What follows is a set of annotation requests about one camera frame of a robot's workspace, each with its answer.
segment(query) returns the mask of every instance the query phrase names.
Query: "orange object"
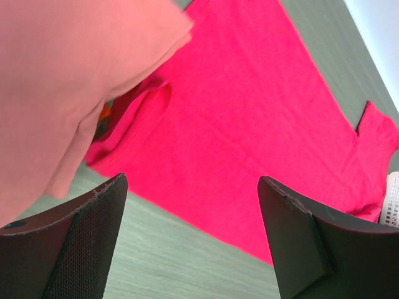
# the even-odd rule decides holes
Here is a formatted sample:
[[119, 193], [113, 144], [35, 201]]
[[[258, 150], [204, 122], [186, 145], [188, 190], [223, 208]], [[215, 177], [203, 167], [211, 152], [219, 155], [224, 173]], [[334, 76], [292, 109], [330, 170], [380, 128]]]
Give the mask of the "orange object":
[[102, 111], [99, 116], [99, 121], [102, 121], [111, 115], [111, 106], [108, 103], [104, 104]]

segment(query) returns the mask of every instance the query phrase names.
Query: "red fabric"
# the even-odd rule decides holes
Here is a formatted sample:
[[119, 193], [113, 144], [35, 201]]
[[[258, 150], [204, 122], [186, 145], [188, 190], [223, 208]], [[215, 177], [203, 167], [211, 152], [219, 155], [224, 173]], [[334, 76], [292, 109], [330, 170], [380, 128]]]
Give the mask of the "red fabric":
[[267, 263], [260, 176], [375, 221], [394, 123], [369, 103], [352, 129], [277, 0], [196, 0], [188, 14], [193, 40], [115, 101], [89, 166]]

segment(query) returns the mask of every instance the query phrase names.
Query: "table surface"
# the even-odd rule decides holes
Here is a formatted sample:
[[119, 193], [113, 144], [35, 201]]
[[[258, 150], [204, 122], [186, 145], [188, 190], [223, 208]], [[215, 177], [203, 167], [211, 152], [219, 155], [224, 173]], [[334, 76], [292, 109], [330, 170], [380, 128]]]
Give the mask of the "table surface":
[[[175, 0], [182, 7], [189, 0]], [[372, 100], [399, 115], [342, 0], [282, 0], [353, 127]], [[397, 156], [391, 169], [397, 169]], [[82, 165], [68, 198], [104, 182]], [[40, 198], [21, 217], [60, 204]], [[104, 298], [279, 298], [272, 267], [203, 234], [133, 194], [128, 195]]]

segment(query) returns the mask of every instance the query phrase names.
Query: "pink cloth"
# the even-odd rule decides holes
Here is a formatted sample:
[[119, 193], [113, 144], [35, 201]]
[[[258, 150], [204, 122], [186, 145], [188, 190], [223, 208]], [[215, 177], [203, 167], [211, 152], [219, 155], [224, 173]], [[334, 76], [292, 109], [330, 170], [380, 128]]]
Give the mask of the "pink cloth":
[[0, 226], [40, 195], [64, 197], [104, 100], [188, 42], [170, 0], [0, 2]]
[[375, 221], [391, 119], [368, 103], [352, 129], [277, 0], [196, 0], [188, 14], [193, 40], [116, 100], [89, 166], [267, 263], [260, 176]]

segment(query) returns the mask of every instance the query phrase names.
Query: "white wall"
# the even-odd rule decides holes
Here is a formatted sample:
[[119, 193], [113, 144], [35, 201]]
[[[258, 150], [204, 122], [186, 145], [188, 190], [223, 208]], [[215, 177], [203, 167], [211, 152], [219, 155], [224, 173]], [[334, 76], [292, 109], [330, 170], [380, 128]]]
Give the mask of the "white wall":
[[399, 0], [345, 2], [399, 111]]

